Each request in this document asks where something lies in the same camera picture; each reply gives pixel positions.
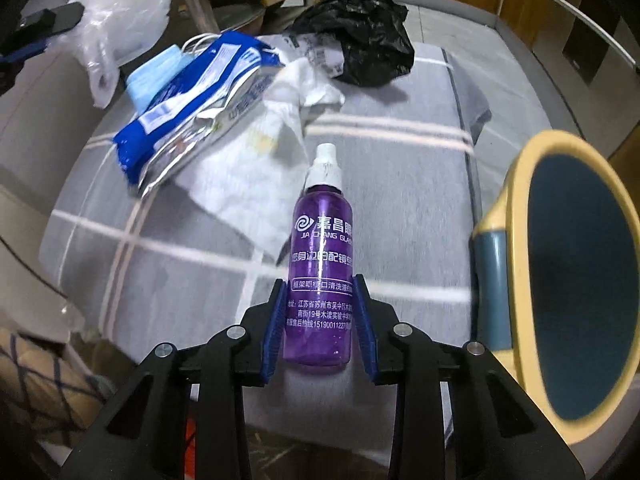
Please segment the blue white wipes package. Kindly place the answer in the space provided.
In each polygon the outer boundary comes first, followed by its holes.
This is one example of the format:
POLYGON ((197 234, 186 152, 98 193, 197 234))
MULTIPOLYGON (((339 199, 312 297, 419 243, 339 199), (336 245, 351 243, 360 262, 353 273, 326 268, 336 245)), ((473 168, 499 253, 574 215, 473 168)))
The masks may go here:
POLYGON ((129 191, 142 200, 234 127, 272 85, 277 51, 242 32, 218 36, 114 136, 129 191))

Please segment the purple spray bottle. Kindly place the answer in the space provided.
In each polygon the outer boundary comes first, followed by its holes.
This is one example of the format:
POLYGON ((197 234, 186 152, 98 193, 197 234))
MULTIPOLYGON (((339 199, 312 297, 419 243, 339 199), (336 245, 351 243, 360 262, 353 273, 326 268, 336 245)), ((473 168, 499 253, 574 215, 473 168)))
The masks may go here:
POLYGON ((352 206, 336 146, 322 143, 294 208, 283 357, 341 368, 352 354, 352 206))

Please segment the black plastic bag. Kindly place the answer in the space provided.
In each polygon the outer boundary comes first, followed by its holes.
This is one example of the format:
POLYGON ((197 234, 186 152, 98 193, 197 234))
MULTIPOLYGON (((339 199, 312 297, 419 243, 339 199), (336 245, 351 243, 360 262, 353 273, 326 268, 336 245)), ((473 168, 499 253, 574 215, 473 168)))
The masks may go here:
POLYGON ((288 31, 333 38, 344 56, 338 79, 378 88, 408 75, 413 68, 407 16, 407 7, 394 0, 320 0, 300 14, 288 31))

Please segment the yellow rimmed blue trash bin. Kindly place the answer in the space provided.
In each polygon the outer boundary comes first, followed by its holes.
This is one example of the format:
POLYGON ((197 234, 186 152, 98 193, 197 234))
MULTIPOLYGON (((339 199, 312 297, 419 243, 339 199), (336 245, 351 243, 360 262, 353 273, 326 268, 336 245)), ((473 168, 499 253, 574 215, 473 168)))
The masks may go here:
POLYGON ((639 365, 639 217, 614 169, 560 130, 531 138, 472 235, 478 339, 568 444, 639 365))

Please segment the clear plastic bag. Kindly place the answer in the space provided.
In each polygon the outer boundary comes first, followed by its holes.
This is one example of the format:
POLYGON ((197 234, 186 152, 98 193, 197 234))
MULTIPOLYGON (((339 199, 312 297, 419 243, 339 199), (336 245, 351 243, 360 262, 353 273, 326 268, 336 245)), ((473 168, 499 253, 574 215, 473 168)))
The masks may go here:
POLYGON ((171 0, 70 0, 84 7, 79 23, 48 43, 86 70, 93 105, 111 103, 119 67, 149 51, 163 35, 171 0))

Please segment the light blue face mask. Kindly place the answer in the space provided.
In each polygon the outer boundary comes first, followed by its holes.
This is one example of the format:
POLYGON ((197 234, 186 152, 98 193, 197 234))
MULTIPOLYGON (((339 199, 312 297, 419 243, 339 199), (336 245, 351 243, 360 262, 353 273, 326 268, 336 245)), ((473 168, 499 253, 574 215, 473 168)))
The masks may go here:
POLYGON ((136 68, 126 79, 127 94, 136 112, 143 113, 154 96, 192 61, 192 54, 173 44, 136 68))

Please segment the grey checked cloth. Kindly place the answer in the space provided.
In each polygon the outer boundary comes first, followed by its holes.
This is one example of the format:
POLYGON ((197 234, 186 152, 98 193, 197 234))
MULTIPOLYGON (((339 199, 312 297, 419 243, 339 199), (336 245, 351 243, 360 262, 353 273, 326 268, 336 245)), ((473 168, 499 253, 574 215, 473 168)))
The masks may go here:
POLYGON ((39 258, 87 324, 131 359, 193 346, 265 301, 288 268, 294 205, 316 147, 343 171, 352 265, 376 298, 433 339, 471 333, 474 224, 522 144, 547 128, 502 38, 484 28, 416 46, 409 75, 377 89, 336 82, 341 107, 296 90, 286 116, 262 105, 146 200, 135 200, 114 135, 115 102, 79 153, 39 258))

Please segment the white crumpled tissue paper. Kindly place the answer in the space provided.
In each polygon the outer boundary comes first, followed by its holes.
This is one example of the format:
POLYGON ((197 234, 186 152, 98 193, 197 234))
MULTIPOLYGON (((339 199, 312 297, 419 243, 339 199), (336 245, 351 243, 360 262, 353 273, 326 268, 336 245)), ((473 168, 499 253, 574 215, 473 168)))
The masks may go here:
POLYGON ((199 207, 277 259, 309 168, 304 120, 316 106, 344 101, 308 58, 289 62, 256 106, 175 182, 199 207))

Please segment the stainless steel oven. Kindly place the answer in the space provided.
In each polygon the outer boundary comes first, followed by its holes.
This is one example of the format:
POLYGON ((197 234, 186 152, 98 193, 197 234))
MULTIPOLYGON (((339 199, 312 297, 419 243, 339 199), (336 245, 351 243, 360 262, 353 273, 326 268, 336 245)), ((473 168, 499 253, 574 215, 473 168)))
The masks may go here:
POLYGON ((533 52, 579 133, 612 156, 639 125, 639 44, 611 0, 544 0, 533 52))

